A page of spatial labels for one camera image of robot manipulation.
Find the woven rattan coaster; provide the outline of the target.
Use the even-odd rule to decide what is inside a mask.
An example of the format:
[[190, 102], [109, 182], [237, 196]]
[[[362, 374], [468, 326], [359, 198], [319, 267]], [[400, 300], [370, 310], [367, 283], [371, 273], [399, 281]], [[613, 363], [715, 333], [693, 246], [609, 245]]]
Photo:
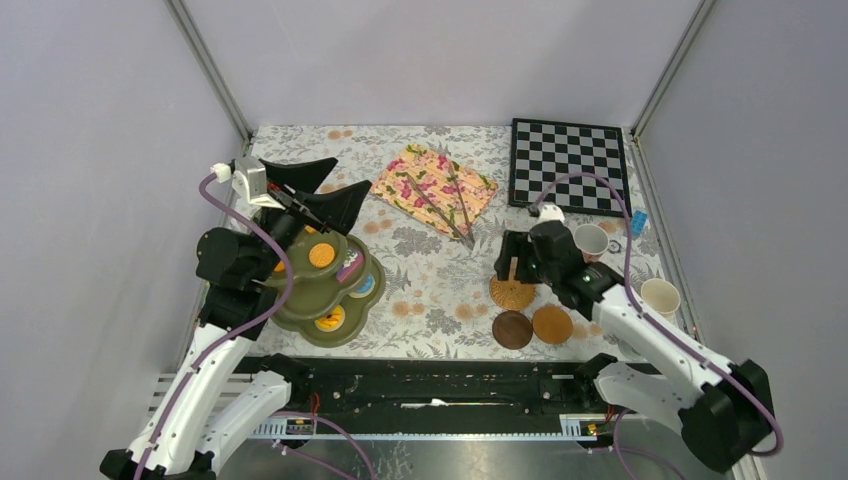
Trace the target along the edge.
[[534, 302], [536, 288], [532, 284], [499, 280], [493, 276], [489, 282], [489, 294], [493, 302], [502, 309], [521, 311]]

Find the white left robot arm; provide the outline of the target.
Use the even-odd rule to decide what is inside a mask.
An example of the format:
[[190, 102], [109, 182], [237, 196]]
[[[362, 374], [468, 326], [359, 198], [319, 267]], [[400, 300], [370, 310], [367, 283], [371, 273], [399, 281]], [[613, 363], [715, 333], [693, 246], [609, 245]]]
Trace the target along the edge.
[[348, 233], [370, 189], [362, 181], [323, 194], [334, 157], [281, 165], [252, 156], [214, 165], [199, 191], [229, 183], [256, 205], [243, 230], [215, 227], [198, 240], [196, 275], [208, 285], [191, 343], [177, 374], [139, 436], [107, 452], [99, 470], [109, 479], [214, 479], [255, 428], [273, 412], [296, 411], [309, 401], [302, 363], [275, 354], [248, 389], [221, 412], [214, 403], [259, 337], [292, 295], [268, 283], [278, 267], [294, 273], [289, 249], [311, 227]]

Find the round waffle biscuit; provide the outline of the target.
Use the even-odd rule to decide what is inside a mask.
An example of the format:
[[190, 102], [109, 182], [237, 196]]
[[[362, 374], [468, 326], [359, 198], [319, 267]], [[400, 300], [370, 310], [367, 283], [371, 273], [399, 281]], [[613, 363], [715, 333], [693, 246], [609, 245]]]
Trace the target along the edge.
[[316, 243], [308, 252], [309, 263], [317, 268], [324, 269], [330, 266], [336, 259], [336, 248], [330, 243]]

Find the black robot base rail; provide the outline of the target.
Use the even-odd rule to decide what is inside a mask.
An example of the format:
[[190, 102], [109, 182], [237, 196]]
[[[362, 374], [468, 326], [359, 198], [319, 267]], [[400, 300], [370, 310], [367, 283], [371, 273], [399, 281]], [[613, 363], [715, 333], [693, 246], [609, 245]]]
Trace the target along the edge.
[[562, 419], [610, 424], [579, 362], [307, 358], [287, 409], [359, 435], [511, 439], [561, 433]]

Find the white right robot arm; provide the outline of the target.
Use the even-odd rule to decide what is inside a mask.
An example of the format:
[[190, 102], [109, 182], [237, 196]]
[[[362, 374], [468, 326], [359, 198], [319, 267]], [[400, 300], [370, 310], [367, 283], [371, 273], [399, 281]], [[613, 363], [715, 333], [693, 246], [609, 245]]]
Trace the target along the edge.
[[596, 356], [585, 364], [589, 375], [573, 386], [577, 405], [597, 412], [611, 403], [641, 413], [678, 433], [718, 473], [746, 455], [781, 453], [785, 437], [760, 365], [735, 364], [669, 326], [634, 293], [627, 273], [585, 260], [562, 209], [545, 199], [570, 178], [561, 175], [529, 205], [537, 218], [529, 230], [504, 233], [495, 276], [548, 286], [562, 305], [635, 348], [659, 372], [643, 374]]

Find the blue donut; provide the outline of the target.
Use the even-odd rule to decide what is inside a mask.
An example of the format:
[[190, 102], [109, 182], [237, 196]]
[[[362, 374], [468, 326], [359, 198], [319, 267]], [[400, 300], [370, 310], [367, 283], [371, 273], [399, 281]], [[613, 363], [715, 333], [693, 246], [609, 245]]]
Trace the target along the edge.
[[375, 289], [375, 286], [375, 277], [373, 274], [369, 274], [356, 290], [349, 293], [349, 296], [355, 299], [368, 297]]

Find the dark brown wooden coaster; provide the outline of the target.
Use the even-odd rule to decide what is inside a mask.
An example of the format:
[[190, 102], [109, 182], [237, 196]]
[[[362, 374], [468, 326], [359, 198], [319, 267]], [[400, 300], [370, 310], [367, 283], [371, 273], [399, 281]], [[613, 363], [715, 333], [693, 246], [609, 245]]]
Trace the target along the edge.
[[502, 347], [519, 350], [532, 340], [533, 327], [530, 320], [520, 311], [506, 310], [494, 318], [492, 335]]

